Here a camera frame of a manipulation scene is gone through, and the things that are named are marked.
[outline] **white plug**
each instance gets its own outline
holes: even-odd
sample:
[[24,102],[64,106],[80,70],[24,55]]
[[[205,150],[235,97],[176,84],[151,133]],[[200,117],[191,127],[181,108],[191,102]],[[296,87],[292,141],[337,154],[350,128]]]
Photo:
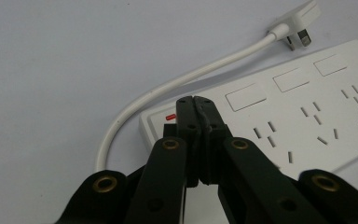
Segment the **white plug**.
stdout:
[[295,9],[278,18],[274,23],[272,23],[269,31],[273,33],[277,26],[280,24],[286,24],[289,27],[289,31],[287,32],[286,36],[279,36],[279,39],[287,37],[291,49],[295,49],[289,36],[298,34],[301,43],[304,47],[306,47],[311,42],[306,28],[320,15],[321,10],[319,9],[318,4],[315,0],[310,0],[309,2],[296,7]]

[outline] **white power strip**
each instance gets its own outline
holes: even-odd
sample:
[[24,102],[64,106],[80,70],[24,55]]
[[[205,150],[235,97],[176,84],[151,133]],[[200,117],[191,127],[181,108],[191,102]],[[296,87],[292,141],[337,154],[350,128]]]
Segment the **white power strip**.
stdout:
[[[358,41],[214,86],[214,101],[234,136],[252,140],[294,179],[314,168],[334,172],[358,157]],[[146,143],[175,123],[175,102],[140,118]]]

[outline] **electrical outlet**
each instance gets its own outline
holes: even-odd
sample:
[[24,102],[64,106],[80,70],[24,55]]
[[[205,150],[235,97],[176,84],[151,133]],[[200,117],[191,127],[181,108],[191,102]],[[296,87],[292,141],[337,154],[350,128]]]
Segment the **electrical outlet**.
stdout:
[[[292,178],[314,168],[334,172],[358,157],[356,40],[195,95],[213,100],[234,136],[255,142]],[[150,148],[174,114],[174,102],[142,113]]]

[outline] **white surface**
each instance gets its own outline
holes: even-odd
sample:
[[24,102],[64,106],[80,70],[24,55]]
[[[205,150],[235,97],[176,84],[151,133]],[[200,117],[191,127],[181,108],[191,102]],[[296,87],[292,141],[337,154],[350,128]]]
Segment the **white surface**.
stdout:
[[[333,59],[337,55],[342,61]],[[316,67],[321,60],[332,65]],[[321,72],[325,70],[340,72],[327,77]],[[310,169],[334,172],[358,158],[357,40],[194,95],[214,101],[234,136],[253,141],[293,179]],[[142,113],[140,125],[148,145],[162,137],[161,120],[174,106],[172,102]]]
[[[121,108],[164,81],[249,46],[301,4],[0,0],[0,224],[56,221],[92,174],[98,144]],[[358,39],[358,1],[318,4],[322,16],[308,29],[313,42],[307,49],[297,38],[294,52],[276,43],[151,105]],[[134,118],[118,134],[108,167],[129,174],[147,155]],[[358,161],[338,174],[358,188]],[[190,202],[191,208],[202,208],[187,207],[194,222],[222,223],[209,198],[192,195],[200,203]]]

